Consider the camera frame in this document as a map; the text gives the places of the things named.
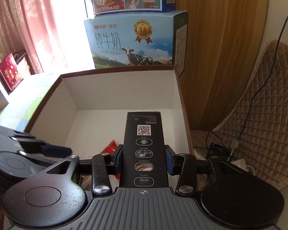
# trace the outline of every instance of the wood grain surface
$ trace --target wood grain surface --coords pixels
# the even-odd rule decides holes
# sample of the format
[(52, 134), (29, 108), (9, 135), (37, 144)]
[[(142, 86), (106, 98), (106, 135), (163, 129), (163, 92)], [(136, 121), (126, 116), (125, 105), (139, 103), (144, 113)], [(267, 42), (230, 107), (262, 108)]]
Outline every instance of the wood grain surface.
[(192, 130), (212, 130), (243, 93), (260, 46), (268, 0), (177, 0), (188, 10), (180, 77)]

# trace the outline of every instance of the pink curtain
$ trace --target pink curtain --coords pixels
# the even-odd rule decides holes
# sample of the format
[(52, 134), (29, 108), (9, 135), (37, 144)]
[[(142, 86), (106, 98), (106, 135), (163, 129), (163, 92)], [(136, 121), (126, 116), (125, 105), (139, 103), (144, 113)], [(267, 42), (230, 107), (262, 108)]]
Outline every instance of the pink curtain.
[(35, 73), (68, 67), (51, 0), (0, 0), (0, 36), (6, 53), (27, 51)]

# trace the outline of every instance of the cow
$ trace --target cow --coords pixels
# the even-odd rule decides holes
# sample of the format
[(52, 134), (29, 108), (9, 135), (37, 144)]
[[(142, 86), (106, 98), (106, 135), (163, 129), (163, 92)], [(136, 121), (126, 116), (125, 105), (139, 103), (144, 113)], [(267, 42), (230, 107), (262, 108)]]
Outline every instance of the cow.
[(132, 53), (134, 52), (134, 49), (130, 49), (129, 47), (126, 47), (126, 48), (122, 48), (122, 50), (126, 52), (126, 55), (129, 60), (129, 64), (131, 66), (138, 66), (138, 65), (146, 66), (146, 65), (153, 64), (153, 59), (151, 57)]

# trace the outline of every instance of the oval icon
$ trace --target oval icon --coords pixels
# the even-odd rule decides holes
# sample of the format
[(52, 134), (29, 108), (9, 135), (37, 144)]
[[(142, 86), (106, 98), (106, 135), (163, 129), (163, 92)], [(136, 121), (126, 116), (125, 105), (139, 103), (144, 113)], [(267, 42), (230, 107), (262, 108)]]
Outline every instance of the oval icon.
[(151, 163), (137, 163), (134, 168), (136, 171), (152, 171), (154, 166)]
[(152, 143), (153, 143), (153, 141), (150, 140), (149, 138), (139, 138), (136, 141), (137, 145), (145, 145), (145, 146), (147, 146), (147, 145), (151, 145)]
[(153, 156), (153, 152), (151, 150), (137, 150), (135, 155), (140, 158), (148, 158)]
[(138, 187), (150, 187), (154, 185), (154, 179), (151, 177), (137, 177), (134, 179), (134, 184)]

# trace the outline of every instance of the black product package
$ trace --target black product package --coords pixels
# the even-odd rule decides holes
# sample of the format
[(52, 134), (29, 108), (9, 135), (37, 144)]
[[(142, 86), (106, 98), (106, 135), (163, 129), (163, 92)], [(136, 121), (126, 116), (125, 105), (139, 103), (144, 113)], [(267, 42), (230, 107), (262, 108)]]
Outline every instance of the black product package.
[(168, 187), (160, 112), (127, 114), (120, 187)]

